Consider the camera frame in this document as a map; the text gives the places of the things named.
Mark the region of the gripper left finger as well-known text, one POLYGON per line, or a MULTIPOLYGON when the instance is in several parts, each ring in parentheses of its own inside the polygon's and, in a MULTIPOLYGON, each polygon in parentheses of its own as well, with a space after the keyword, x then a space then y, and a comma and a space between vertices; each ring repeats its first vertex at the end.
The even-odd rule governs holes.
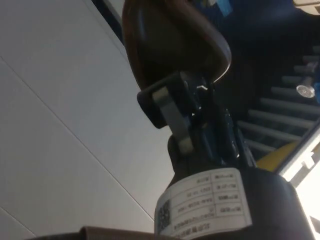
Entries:
POLYGON ((169 127, 167 150, 174 180, 215 168, 213 127, 205 115, 210 88, 195 72, 175 72, 137 94, 148 119, 158 128, 169 127))

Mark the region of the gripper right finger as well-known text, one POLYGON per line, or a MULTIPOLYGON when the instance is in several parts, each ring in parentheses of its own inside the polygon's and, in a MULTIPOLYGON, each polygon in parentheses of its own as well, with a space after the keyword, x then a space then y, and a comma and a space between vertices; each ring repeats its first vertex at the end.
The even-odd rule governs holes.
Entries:
POLYGON ((194 150, 189 168, 255 168, 250 149, 215 88, 202 76, 191 76, 189 93, 194 104, 189 128, 194 150))

